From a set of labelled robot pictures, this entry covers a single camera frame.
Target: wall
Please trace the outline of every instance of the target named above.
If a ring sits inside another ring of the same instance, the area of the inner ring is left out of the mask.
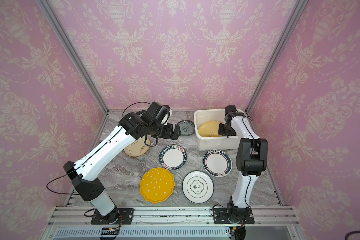
[[[36,1],[0,0],[0,239],[40,238],[103,116]]]
[[[360,0],[308,2],[253,118],[306,239],[360,230]]]
[[[245,109],[295,0],[49,2],[108,108]]]

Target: plate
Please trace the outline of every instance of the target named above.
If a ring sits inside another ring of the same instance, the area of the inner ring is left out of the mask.
[[[191,120],[181,120],[177,124],[182,136],[190,136],[195,133],[195,124]]]
[[[215,177],[224,177],[232,170],[231,158],[221,150],[211,150],[203,157],[205,170]]]
[[[208,201],[213,194],[212,179],[202,171],[193,171],[183,180],[183,193],[193,203]]]
[[[219,135],[219,125],[220,122],[211,120],[200,125],[197,131],[202,137],[221,137],[221,135]]]
[[[126,155],[130,157],[139,157],[146,154],[149,150],[149,146],[144,144],[145,137],[141,137],[124,148],[124,152]],[[150,145],[151,141],[149,137],[147,137],[147,144]]]
[[[151,203],[164,202],[173,193],[175,179],[173,174],[162,167],[152,168],[140,181],[140,194]]]
[[[158,160],[164,168],[177,170],[184,166],[187,161],[187,153],[185,149],[178,145],[168,145],[160,152]]]

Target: yellow polka dot plate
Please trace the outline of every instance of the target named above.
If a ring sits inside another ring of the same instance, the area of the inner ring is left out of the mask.
[[[175,179],[169,170],[156,167],[144,174],[140,182],[140,193],[151,203],[164,202],[173,193]]]

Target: storage container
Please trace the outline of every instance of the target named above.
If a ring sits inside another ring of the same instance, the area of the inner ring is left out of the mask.
[[[225,123],[225,109],[208,109],[208,110],[198,110],[193,114],[193,119],[195,121],[196,128],[196,142],[197,148],[201,151],[219,149],[238,149],[240,138],[238,136],[230,137],[202,137],[198,132],[198,128],[204,122],[211,120],[219,121],[220,123]]]

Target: vent grille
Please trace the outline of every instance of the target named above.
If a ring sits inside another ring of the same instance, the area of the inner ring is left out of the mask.
[[[101,228],[92,227],[59,227],[55,237],[59,236],[99,236]]]
[[[97,227],[59,227],[54,238],[100,237],[101,228]],[[124,227],[121,237],[230,237],[229,227]]]
[[[229,228],[225,227],[139,227],[121,229],[123,237],[230,237]]]

